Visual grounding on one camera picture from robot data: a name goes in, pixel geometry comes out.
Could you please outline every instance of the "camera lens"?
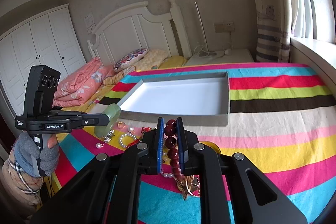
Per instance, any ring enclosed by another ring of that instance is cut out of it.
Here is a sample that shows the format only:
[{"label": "camera lens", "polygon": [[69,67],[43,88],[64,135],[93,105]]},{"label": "camera lens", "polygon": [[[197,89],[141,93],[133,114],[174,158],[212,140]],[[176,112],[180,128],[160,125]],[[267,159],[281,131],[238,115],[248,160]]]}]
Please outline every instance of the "camera lens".
[{"label": "camera lens", "polygon": [[54,87],[57,87],[57,84],[58,84],[58,79],[56,78],[54,82]]},{"label": "camera lens", "polygon": [[50,76],[48,79],[48,88],[51,88],[53,86],[54,83],[54,77]]},{"label": "camera lens", "polygon": [[42,78],[42,82],[41,82],[42,86],[45,86],[45,84],[47,83],[47,79],[48,79],[48,77],[46,75],[44,75],[43,78]]}]

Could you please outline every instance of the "electrical outlet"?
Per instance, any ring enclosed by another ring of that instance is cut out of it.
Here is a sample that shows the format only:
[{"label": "electrical outlet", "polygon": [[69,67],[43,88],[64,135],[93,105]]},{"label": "electrical outlet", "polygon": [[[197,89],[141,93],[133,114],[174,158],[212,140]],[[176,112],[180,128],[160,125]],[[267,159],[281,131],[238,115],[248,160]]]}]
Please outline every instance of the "electrical outlet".
[{"label": "electrical outlet", "polygon": [[216,22],[213,24],[213,26],[215,27],[215,33],[225,32],[222,22]]},{"label": "electrical outlet", "polygon": [[223,22],[224,32],[234,32],[235,24],[233,21]]}]

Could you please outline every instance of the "paper notice on wall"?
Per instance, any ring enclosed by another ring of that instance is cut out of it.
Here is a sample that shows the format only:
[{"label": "paper notice on wall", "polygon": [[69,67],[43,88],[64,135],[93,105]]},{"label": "paper notice on wall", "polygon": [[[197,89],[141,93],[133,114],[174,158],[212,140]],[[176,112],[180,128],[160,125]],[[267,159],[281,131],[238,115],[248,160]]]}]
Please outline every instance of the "paper notice on wall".
[{"label": "paper notice on wall", "polygon": [[92,24],[95,24],[95,20],[93,19],[93,14],[90,12],[86,17],[84,17],[84,22],[86,28],[91,27]]}]

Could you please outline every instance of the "gray glove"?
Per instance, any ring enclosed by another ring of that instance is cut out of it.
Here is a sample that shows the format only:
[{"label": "gray glove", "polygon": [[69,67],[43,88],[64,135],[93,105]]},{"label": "gray glove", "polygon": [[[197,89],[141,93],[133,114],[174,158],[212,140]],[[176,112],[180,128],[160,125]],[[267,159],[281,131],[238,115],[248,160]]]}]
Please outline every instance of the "gray glove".
[{"label": "gray glove", "polygon": [[57,143],[52,148],[45,147],[41,150],[33,142],[27,132],[20,134],[14,146],[14,156],[20,167],[30,176],[34,175],[32,156],[36,159],[41,159],[40,168],[45,171],[47,176],[50,176],[56,169],[59,158],[59,144]]}]

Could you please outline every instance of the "white bed headboard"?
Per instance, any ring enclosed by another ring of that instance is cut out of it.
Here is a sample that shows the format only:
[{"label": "white bed headboard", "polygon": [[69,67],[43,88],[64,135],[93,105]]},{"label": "white bed headboard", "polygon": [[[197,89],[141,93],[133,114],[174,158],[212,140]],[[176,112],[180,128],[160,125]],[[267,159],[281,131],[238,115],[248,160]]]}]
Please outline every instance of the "white bed headboard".
[{"label": "white bed headboard", "polygon": [[[170,12],[163,15],[151,14],[147,1],[126,5],[107,15],[92,32],[96,35],[95,44],[88,40],[92,57],[99,57],[106,66],[138,48],[162,49],[173,56],[179,55],[179,43],[183,56],[189,58],[192,54],[181,10],[175,0],[169,2]],[[174,21],[177,38],[170,20]]]}]

